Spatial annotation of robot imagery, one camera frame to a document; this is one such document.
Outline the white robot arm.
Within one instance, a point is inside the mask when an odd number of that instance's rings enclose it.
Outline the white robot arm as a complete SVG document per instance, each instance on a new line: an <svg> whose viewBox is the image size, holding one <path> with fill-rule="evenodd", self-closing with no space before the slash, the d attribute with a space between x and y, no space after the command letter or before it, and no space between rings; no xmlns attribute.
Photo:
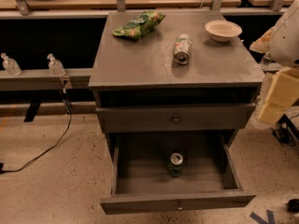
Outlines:
<svg viewBox="0 0 299 224"><path fill-rule="evenodd" d="M267 53L282 66L299 66L299 0L278 19L276 24L254 41L249 49Z"/></svg>

